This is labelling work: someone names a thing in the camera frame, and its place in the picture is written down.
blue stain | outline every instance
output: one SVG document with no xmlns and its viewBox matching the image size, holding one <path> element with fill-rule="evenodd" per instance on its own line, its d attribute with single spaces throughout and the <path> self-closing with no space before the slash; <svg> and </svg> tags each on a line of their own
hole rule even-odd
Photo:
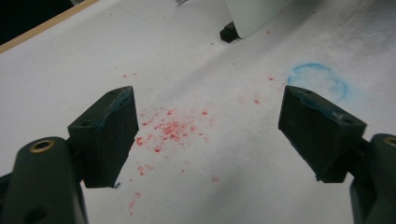
<svg viewBox="0 0 396 224">
<path fill-rule="evenodd" d="M 316 92 L 332 102 L 344 99 L 348 85 L 334 71 L 321 63 L 305 63 L 291 70 L 288 84 Z"/>
</svg>

white table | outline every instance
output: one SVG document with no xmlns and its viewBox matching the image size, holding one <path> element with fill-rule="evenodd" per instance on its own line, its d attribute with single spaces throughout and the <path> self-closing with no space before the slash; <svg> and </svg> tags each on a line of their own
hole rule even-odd
<svg viewBox="0 0 396 224">
<path fill-rule="evenodd" d="M 283 88 L 332 100 L 368 140 L 396 134 L 396 3 L 297 0 L 227 44 L 230 21 L 225 0 L 103 0 L 2 53 L 0 175 L 25 144 L 67 138 L 105 92 L 132 85 L 141 146 L 118 189 L 84 189 L 92 224 L 353 223 L 352 177 L 317 182 L 277 129 Z"/>
</svg>

